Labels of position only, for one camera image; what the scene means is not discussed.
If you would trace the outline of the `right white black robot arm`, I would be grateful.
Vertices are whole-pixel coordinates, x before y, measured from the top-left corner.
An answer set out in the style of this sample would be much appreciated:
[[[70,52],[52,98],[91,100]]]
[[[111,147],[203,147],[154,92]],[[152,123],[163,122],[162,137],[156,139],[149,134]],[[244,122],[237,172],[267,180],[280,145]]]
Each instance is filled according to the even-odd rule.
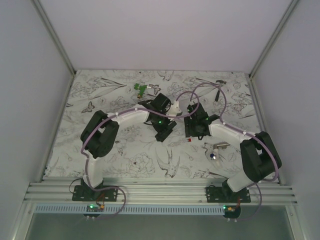
[[[263,180],[270,174],[278,174],[282,161],[270,135],[246,132],[221,121],[213,114],[209,116],[201,104],[187,107],[190,116],[184,118],[185,136],[217,137],[240,151],[242,169],[222,183],[222,198],[234,202],[249,185]]]

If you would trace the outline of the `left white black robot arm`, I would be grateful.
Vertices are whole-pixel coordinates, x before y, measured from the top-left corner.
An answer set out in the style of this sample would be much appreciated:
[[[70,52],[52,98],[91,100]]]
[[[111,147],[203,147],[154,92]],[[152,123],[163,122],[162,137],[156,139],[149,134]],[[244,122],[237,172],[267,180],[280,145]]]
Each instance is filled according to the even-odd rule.
[[[118,131],[149,122],[156,131],[156,141],[163,142],[177,125],[174,119],[181,113],[179,101],[171,102],[162,93],[122,112],[96,111],[80,136],[80,152],[87,158],[82,178],[87,185],[84,195],[91,201],[101,197],[103,176],[100,159],[112,150]]]

